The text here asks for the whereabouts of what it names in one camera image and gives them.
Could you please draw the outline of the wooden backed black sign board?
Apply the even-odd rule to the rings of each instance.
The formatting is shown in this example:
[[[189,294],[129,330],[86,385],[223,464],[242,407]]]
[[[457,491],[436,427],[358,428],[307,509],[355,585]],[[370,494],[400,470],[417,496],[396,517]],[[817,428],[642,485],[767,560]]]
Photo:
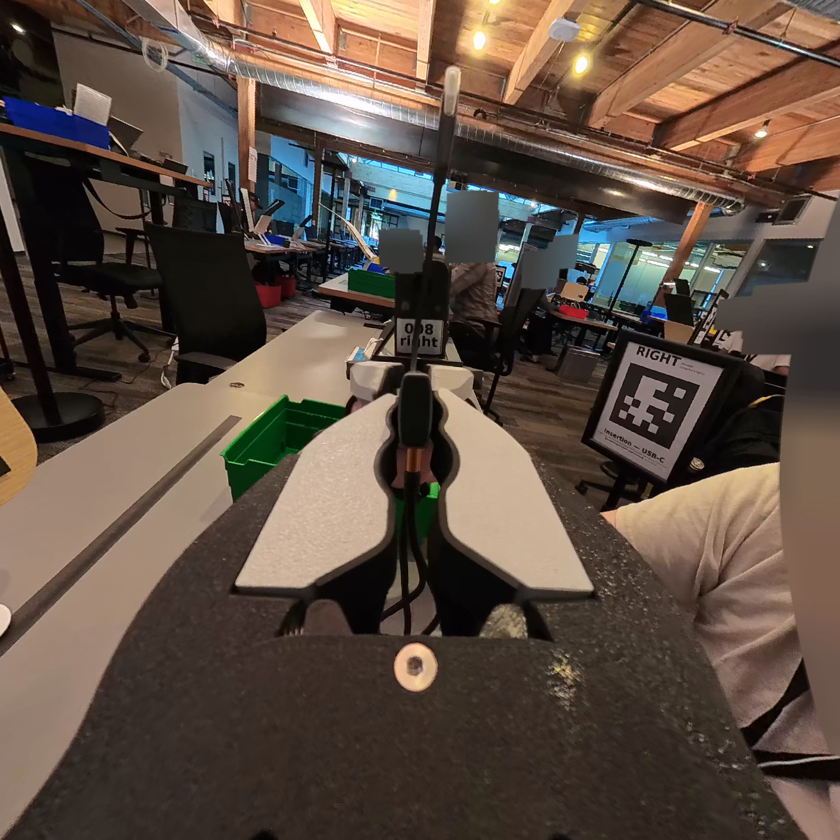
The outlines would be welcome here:
[[[1,505],[26,488],[35,473],[37,458],[31,429],[1,391]]]

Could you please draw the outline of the blue storage bin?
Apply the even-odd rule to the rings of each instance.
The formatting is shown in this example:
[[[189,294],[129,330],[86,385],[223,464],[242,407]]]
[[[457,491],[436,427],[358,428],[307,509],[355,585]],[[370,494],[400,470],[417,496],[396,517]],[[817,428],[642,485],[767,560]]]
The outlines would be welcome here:
[[[20,129],[110,150],[110,132],[104,124],[9,96],[3,104],[8,120]]]

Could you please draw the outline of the green plastic bin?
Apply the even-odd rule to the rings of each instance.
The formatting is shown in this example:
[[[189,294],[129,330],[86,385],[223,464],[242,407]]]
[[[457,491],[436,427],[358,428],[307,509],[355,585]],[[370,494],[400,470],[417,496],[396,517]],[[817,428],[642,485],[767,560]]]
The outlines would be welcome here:
[[[296,403],[292,402],[288,395],[282,396],[277,403],[263,412],[237,436],[221,454],[224,458],[233,502],[246,494],[254,484],[259,483],[262,477],[277,467],[284,457],[300,453],[310,443],[313,435],[348,415],[345,413],[344,406],[310,400]],[[392,415],[395,430],[394,454],[389,455],[382,464],[391,487],[396,474],[395,456],[398,446],[395,415],[396,407]],[[277,483],[268,490],[269,497],[259,499],[259,502],[268,506],[268,512],[260,530],[296,462],[291,461],[280,472]],[[425,545],[436,513],[438,497],[434,493],[420,495],[418,490],[424,485],[419,484],[415,477],[415,482],[407,481],[402,490],[395,490],[392,487],[396,502],[397,558],[403,557],[403,539],[407,540],[408,548],[415,552],[416,557],[420,556],[420,549]]]

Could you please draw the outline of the wooden top standing desk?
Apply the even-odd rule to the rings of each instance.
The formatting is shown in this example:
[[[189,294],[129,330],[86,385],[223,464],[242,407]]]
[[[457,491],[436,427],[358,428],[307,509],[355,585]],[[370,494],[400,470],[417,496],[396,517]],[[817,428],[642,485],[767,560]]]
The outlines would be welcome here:
[[[41,224],[39,202],[35,194],[27,160],[37,159],[77,170],[87,180],[89,200],[99,200],[93,181],[108,183],[150,194],[150,216],[155,224],[163,224],[163,197],[186,192],[197,194],[197,188],[210,188],[204,178],[186,174],[184,166],[153,164],[111,150],[71,140],[63,140],[44,133],[2,124],[2,149],[10,175],[26,255],[33,271],[35,290],[45,324],[54,370],[62,375],[88,378],[99,382],[117,382],[120,374],[80,367],[77,347],[73,347],[69,323],[60,294],[60,284],[54,278],[49,262],[49,246]]]

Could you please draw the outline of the person's right hand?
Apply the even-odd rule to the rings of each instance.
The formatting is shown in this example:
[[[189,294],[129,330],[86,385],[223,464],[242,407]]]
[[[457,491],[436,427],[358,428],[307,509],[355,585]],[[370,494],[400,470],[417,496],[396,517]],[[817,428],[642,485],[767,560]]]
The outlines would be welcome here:
[[[415,476],[421,485],[436,483],[438,480],[432,470],[433,453],[433,442],[427,443],[423,449],[407,448],[403,444],[398,444],[395,451],[395,477],[392,487],[403,489],[406,473]]]

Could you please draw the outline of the framed fiducial marker sign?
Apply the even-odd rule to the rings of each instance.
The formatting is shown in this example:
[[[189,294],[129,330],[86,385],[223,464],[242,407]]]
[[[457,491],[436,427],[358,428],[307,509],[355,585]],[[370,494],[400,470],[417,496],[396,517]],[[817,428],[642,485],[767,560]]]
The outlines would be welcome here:
[[[687,468],[746,368],[724,353],[623,330],[582,444],[665,487]]]

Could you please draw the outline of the long spiral ceiling duct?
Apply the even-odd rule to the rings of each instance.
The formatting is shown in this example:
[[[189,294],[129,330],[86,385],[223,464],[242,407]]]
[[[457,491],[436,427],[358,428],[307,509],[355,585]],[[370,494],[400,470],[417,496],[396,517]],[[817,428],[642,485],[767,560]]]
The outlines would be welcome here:
[[[166,21],[161,24],[151,23],[151,25],[164,36],[174,39],[177,44],[184,47],[194,57],[204,60],[212,68],[220,70],[226,75],[251,78],[273,88],[298,93],[320,102],[328,102],[345,109],[361,112],[365,116],[389,119],[414,128],[436,131],[439,127],[440,108],[438,101],[433,101],[432,108],[415,108],[391,101],[377,100],[341,87],[303,77],[298,73],[263,66],[251,58],[236,58],[229,49],[206,38],[200,31],[196,35],[190,35],[169,25]],[[485,124],[474,126],[460,119],[452,119],[452,123],[454,124],[455,137],[461,140],[485,144],[502,151],[524,154],[534,160],[564,165],[579,172],[604,176],[632,186],[644,186],[649,190],[693,203],[707,203],[728,214],[740,213],[746,205],[744,199],[740,196],[714,192],[704,187],[679,180],[669,180],[659,175],[636,172],[622,164],[612,164],[597,160],[586,154],[567,152],[544,142],[527,140],[516,134],[507,133],[492,126],[488,127]]]

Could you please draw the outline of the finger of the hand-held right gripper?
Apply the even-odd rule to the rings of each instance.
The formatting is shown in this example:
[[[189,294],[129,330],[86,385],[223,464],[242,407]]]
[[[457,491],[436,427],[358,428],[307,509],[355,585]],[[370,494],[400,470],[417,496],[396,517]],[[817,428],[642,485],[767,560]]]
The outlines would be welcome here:
[[[433,393],[446,390],[458,397],[475,395],[475,376],[471,369],[463,366],[430,364],[427,367],[427,374]]]
[[[360,361],[349,368],[350,393],[357,401],[372,403],[384,394],[396,394],[402,379],[399,361]]]

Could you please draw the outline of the black ceiling pipe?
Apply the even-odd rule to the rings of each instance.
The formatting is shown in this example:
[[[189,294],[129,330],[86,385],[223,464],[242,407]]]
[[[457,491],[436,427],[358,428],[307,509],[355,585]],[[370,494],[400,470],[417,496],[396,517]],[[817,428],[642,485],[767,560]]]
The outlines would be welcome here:
[[[641,4],[645,7],[654,9],[655,11],[678,17],[688,23],[713,28],[725,36],[734,35],[741,39],[747,39],[763,46],[781,50],[797,58],[814,61],[835,69],[839,68],[839,58],[830,56],[826,52],[819,52],[814,49],[810,49],[803,45],[796,44],[786,38],[766,35],[757,29],[743,26],[734,20],[714,17],[708,13],[670,1],[632,1],[632,4]]]

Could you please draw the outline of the small green bin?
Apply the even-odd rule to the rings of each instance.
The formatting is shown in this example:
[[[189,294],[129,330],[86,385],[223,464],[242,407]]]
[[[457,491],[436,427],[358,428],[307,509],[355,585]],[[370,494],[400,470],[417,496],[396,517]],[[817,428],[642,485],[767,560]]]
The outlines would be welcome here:
[[[393,300],[396,279],[386,271],[351,268],[348,272],[348,290],[372,297]]]

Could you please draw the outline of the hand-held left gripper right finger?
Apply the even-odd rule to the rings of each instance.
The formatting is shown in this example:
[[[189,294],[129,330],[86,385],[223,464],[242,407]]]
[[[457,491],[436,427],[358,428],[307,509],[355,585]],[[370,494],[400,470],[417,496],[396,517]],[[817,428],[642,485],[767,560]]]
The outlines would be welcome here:
[[[477,637],[500,605],[591,599],[595,587],[528,452],[448,389],[435,394],[439,484],[429,587],[444,637]]]

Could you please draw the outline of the white ribbed box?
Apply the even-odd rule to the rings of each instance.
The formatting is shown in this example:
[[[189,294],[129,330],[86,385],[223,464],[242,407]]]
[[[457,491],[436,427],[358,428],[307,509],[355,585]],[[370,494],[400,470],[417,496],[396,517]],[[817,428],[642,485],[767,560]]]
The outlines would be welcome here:
[[[112,97],[78,82],[73,91],[72,112],[77,117],[107,127],[111,118]]]

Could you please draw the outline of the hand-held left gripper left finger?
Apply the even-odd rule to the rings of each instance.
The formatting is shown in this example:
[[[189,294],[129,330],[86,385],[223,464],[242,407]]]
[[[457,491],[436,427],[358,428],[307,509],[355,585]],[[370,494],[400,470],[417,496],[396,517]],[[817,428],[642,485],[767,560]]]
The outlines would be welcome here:
[[[237,594],[334,601],[353,634],[380,634],[398,565],[396,500],[382,465],[394,454],[396,402],[378,397],[300,452],[238,572]]]

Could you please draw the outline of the grey trash can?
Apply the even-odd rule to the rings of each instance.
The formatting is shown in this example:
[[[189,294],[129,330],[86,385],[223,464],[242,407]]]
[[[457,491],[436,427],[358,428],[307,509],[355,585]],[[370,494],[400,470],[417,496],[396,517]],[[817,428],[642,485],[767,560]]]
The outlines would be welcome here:
[[[593,350],[566,345],[560,353],[555,374],[562,382],[587,384],[601,360],[601,355]]]

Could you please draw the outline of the grey usb hub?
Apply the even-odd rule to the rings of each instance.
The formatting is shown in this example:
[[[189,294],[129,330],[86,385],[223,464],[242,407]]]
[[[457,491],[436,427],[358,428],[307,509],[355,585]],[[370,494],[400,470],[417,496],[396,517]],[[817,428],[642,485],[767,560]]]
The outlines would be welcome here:
[[[444,74],[444,89],[440,100],[437,128],[437,150],[434,160],[433,194],[423,252],[423,271],[434,263],[434,237],[438,220],[440,197],[448,177],[457,124],[457,110],[461,83],[461,69],[448,66]],[[423,449],[429,442],[433,421],[433,391],[429,376],[421,370],[408,370],[397,397],[397,431],[401,444],[407,448]]]

